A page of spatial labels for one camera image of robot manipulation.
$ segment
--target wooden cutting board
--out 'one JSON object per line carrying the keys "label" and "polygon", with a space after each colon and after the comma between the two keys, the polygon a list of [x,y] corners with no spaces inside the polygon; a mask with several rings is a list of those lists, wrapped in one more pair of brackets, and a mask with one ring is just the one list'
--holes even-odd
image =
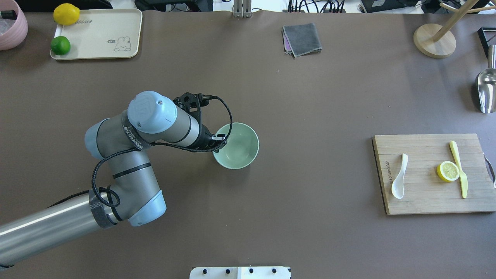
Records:
{"label": "wooden cutting board", "polygon": [[[436,168],[454,162],[449,142],[458,144],[463,171],[468,177],[467,198],[460,180],[442,181]],[[375,160],[387,214],[427,214],[496,211],[496,189],[486,168],[476,134],[381,135],[372,139]],[[397,199],[391,184],[401,166],[401,154],[408,155],[405,195]]]}

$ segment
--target brown table surface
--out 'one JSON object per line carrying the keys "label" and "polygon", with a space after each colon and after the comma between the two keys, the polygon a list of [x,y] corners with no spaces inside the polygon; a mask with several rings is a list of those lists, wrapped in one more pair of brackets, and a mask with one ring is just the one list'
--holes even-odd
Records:
{"label": "brown table surface", "polygon": [[[452,29],[455,53],[420,53],[413,32],[446,15],[143,13],[130,59],[53,60],[50,13],[27,13],[29,32],[0,52],[0,223],[90,188],[97,160],[83,143],[93,124],[139,92],[215,94],[260,138],[241,170],[211,154],[148,153],[166,213],[127,221],[18,263],[1,278],[188,278],[193,267],[285,265],[293,278],[494,278],[493,213],[385,214],[371,137],[477,133],[496,161],[496,114],[474,104],[487,67],[476,31]],[[323,50],[283,53],[283,25],[314,22]],[[211,131],[228,122],[204,109]],[[99,173],[100,185],[112,177]]]}

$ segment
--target pink bowl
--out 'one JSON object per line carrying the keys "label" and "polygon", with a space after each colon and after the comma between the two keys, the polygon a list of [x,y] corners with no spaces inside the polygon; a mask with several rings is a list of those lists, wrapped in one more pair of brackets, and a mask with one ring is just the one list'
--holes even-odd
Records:
{"label": "pink bowl", "polygon": [[0,10],[15,10],[17,20],[5,33],[0,35],[0,51],[18,46],[28,34],[28,22],[21,8],[14,0],[0,0]]}

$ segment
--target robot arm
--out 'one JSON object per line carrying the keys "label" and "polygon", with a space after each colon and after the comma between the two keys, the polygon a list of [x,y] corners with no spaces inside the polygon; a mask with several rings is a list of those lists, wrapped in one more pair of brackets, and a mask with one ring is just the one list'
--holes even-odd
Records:
{"label": "robot arm", "polygon": [[200,107],[212,98],[217,97],[185,93],[172,101],[145,91],[121,115],[88,129],[86,147],[103,159],[99,165],[108,160],[115,183],[0,226],[0,271],[119,221],[140,226],[164,214],[162,190],[142,150],[173,144],[192,152],[218,151],[229,134],[215,136],[201,123]]}

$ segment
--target white spoon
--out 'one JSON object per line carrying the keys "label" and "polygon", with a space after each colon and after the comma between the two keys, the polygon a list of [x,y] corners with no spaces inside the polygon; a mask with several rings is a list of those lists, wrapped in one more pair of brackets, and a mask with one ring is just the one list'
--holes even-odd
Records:
{"label": "white spoon", "polygon": [[403,179],[405,178],[406,165],[408,163],[408,155],[403,153],[401,155],[401,169],[398,176],[393,181],[391,185],[391,192],[393,196],[397,199],[402,199],[405,194],[405,189],[403,188]]}

